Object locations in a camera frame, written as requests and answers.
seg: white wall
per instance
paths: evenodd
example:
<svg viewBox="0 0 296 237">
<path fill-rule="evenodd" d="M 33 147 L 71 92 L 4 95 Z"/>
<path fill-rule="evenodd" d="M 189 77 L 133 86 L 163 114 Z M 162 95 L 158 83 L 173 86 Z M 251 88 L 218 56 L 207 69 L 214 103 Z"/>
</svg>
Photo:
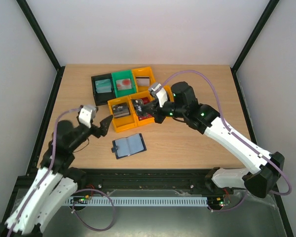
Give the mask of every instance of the white wall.
<svg viewBox="0 0 296 237">
<path fill-rule="evenodd" d="M 0 1 L 0 221 L 25 175 L 56 71 L 15 0 Z"/>
<path fill-rule="evenodd" d="M 28 0 L 61 65 L 233 65 L 268 0 Z"/>
<path fill-rule="evenodd" d="M 279 2 L 238 75 L 258 143 L 286 158 L 293 192 L 283 202 L 296 236 L 296 0 Z"/>
</svg>

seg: gray wall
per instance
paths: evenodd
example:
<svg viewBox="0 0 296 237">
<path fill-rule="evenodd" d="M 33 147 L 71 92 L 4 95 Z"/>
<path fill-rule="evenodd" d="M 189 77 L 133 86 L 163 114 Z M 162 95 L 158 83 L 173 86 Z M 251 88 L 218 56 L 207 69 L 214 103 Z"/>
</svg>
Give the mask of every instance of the gray wall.
<svg viewBox="0 0 296 237">
<path fill-rule="evenodd" d="M 267 2 L 28 0 L 62 65 L 232 65 Z"/>
<path fill-rule="evenodd" d="M 293 192 L 283 202 L 296 236 L 296 0 L 279 2 L 238 76 L 258 143 L 286 158 Z"/>
<path fill-rule="evenodd" d="M 56 75 L 15 0 L 0 0 L 0 221 L 24 175 Z"/>
</svg>

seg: black metal frame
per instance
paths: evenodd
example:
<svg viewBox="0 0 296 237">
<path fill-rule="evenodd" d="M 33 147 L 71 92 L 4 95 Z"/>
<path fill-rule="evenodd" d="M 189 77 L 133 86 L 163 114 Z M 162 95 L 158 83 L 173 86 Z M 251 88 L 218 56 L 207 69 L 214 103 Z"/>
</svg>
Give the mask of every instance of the black metal frame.
<svg viewBox="0 0 296 237">
<path fill-rule="evenodd" d="M 54 55 L 47 39 L 45 38 L 40 26 L 38 25 L 37 20 L 35 19 L 30 7 L 28 6 L 26 0 L 17 0 L 22 11 L 27 17 L 31 27 L 36 33 L 39 41 L 41 42 L 43 48 L 45 49 L 48 57 L 53 63 L 55 69 L 57 70 L 57 75 L 55 78 L 55 82 L 47 103 L 47 107 L 45 110 L 45 114 L 38 132 L 37 140 L 33 149 L 33 153 L 31 156 L 31 160 L 27 169 L 26 176 L 18 177 L 14 190 L 12 192 L 9 204 L 7 206 L 5 215 L 3 220 L 5 221 L 10 212 L 12 210 L 17 191 L 21 188 L 29 188 L 33 179 L 35 177 L 35 173 L 37 172 L 37 163 L 39 159 L 39 154 L 42 149 L 42 145 L 44 142 L 44 138 L 47 132 L 47 127 L 50 121 L 50 117 L 52 114 L 52 110 L 54 108 L 54 104 L 56 101 L 58 89 L 61 83 L 61 79 L 65 70 L 65 67 L 61 67 L 58 63 L 56 56 Z M 244 48 L 242 49 L 238 59 L 236 60 L 234 66 L 231 68 L 231 72 L 233 75 L 234 83 L 238 92 L 240 104 L 242 107 L 242 111 L 246 120 L 246 124 L 249 130 L 250 138 L 254 143 L 257 143 L 254 131 L 252 128 L 252 123 L 250 120 L 250 116 L 247 111 L 247 107 L 244 101 L 244 97 L 241 91 L 241 87 L 239 85 L 239 80 L 237 78 L 237 71 L 240 68 L 242 62 L 253 46 L 255 40 L 269 19 L 271 13 L 275 9 L 279 0 L 270 0 L 268 5 L 266 6 L 262 16 L 260 17 L 257 25 L 252 31 L 249 39 L 247 40 Z M 100 170 L 100 169 L 84 169 L 87 173 L 87 177 L 89 182 L 93 184 L 101 185 L 102 190 L 112 190 L 112 189 L 178 189 L 178 190 L 189 190 L 191 193 L 198 194 L 201 192 L 205 194 L 205 196 L 210 197 L 211 193 L 206 193 L 206 189 L 203 189 L 203 183 L 205 175 L 209 172 L 209 170 L 173 170 L 173 169 L 164 169 L 164 170 L 123 170 L 123 169 L 113 169 L 113 170 Z M 286 230 L 286 234 L 289 237 L 293 237 L 293 232 L 288 221 L 283 202 L 280 196 L 275 196 L 276 203 L 279 207 L 281 218 L 284 224 L 284 228 Z"/>
</svg>

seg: wooden surface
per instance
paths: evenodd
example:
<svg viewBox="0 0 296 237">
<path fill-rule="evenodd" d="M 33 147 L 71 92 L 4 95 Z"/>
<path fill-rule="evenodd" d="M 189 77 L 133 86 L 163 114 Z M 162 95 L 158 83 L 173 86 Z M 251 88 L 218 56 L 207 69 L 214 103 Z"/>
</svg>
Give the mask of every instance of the wooden surface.
<svg viewBox="0 0 296 237">
<path fill-rule="evenodd" d="M 146 65 L 67 65 L 40 154 L 40 161 L 51 140 L 57 116 L 66 110 L 77 108 L 79 105 L 94 104 L 91 76 L 143 66 Z M 202 72 L 216 88 L 225 119 L 249 138 L 229 66 L 152 65 L 151 67 L 158 82 L 164 82 L 170 75 L 181 70 L 193 69 Z M 213 92 L 205 80 L 198 75 L 191 73 L 179 75 L 169 84 L 172 85 L 183 80 L 193 87 L 199 103 L 209 104 L 217 109 Z M 109 114 L 107 105 L 100 106 L 94 124 L 99 125 L 100 120 Z M 71 113 L 62 119 L 69 119 L 77 126 L 76 116 L 77 113 Z M 111 152 L 112 140 L 135 133 L 143 134 L 147 151 L 117 160 L 115 154 Z M 90 137 L 90 144 L 82 151 L 75 153 L 74 156 L 75 160 L 72 166 L 77 168 L 202 169 L 215 166 L 243 167 L 242 163 L 219 143 L 171 118 L 167 118 L 163 124 L 152 123 L 121 133 L 116 133 L 111 125 L 106 137 L 100 139 Z"/>
</svg>

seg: robotic arm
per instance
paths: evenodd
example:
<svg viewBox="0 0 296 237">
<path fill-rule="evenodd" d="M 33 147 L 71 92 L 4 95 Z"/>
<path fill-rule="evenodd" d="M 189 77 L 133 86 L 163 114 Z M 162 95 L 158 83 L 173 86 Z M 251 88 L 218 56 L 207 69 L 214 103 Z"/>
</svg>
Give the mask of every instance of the robotic arm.
<svg viewBox="0 0 296 237">
<path fill-rule="evenodd" d="M 200 104 L 193 88 L 186 82 L 178 82 L 171 87 L 174 102 L 170 102 L 166 91 L 157 82 L 150 88 L 154 101 L 144 105 L 142 111 L 154 117 L 156 123 L 162 123 L 166 117 L 182 118 L 190 128 L 214 139 L 235 155 L 246 168 L 214 168 L 209 174 L 207 187 L 242 188 L 253 195 L 264 198 L 272 190 L 280 173 L 267 161 L 270 160 L 280 170 L 284 157 L 279 152 L 269 151 L 252 143 L 230 124 L 221 118 L 213 107 Z"/>
<path fill-rule="evenodd" d="M 76 128 L 66 120 L 58 123 L 56 154 L 52 169 L 48 169 L 53 149 L 51 141 L 27 194 L 7 221 L 0 223 L 0 237 L 41 237 L 47 224 L 65 200 L 85 186 L 85 173 L 69 166 L 74 160 L 74 150 L 89 136 L 106 136 L 112 115 L 102 120 L 100 127 L 97 127 L 93 124 L 97 111 L 97 107 L 83 106 L 78 113 L 79 126 Z"/>
</svg>

